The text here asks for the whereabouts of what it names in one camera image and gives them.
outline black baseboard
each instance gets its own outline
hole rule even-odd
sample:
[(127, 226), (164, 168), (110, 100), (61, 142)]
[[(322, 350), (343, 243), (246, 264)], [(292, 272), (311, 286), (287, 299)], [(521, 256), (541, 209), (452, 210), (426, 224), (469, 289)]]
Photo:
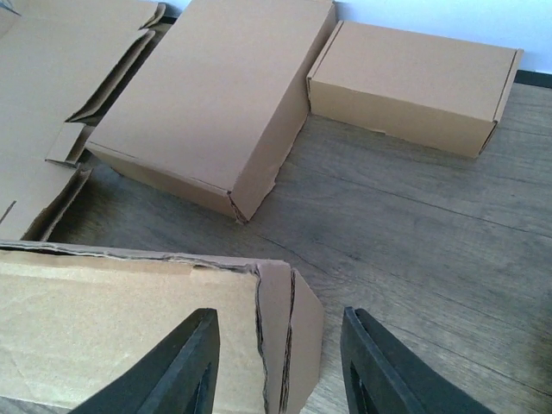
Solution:
[(552, 89), (552, 74), (517, 71), (514, 82), (524, 85), (541, 86), (542, 88)]

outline gray wooden floor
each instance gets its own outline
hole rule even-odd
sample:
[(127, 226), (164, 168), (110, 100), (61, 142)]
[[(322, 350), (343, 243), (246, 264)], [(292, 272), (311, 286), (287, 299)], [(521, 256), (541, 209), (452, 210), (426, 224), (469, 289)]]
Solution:
[(347, 412), (346, 305), (496, 412), (552, 412), (551, 90), (514, 85), (476, 161), (311, 116), (246, 226), (99, 165), (52, 240), (292, 263), (326, 309), (307, 413)]

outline black robotic claw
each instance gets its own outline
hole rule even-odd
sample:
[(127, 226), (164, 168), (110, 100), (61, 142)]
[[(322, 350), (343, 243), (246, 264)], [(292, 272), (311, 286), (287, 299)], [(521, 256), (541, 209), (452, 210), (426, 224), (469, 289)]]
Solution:
[(219, 349), (216, 310), (196, 310), (122, 377), (71, 413), (210, 414)]
[(492, 414), (363, 309), (345, 309), (341, 349), (351, 414)]

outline white wall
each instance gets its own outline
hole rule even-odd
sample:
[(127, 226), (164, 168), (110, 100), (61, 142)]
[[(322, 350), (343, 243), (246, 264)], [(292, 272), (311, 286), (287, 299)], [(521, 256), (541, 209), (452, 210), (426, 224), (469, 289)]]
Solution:
[[(174, 6), (173, 13), (190, 2), (167, 1)], [(346, 0), (337, 4), (343, 20), (522, 48), (522, 69), (552, 73), (552, 0)]]

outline flattened cardboard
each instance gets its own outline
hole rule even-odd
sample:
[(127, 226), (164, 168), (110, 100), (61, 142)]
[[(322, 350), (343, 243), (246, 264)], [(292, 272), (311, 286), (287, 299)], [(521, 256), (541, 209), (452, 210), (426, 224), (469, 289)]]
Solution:
[(215, 413), (299, 413), (323, 309), (285, 262), (0, 242), (0, 395), (72, 408), (198, 307), (219, 312)]
[(136, 0), (2, 4), (0, 238), (19, 240), (38, 235), (38, 227), (47, 227), (46, 213), (55, 214), (55, 205), (57, 213), (65, 210), (60, 202), (71, 202), (82, 187), (85, 176), (74, 164), (91, 132), (83, 120), (152, 39), (147, 28), (165, 6)]
[(522, 50), (339, 22), (308, 75), (313, 114), (476, 157)]
[(246, 222), (304, 124), (304, 80), (335, 25), (329, 1), (193, 0), (87, 148), (132, 179)]

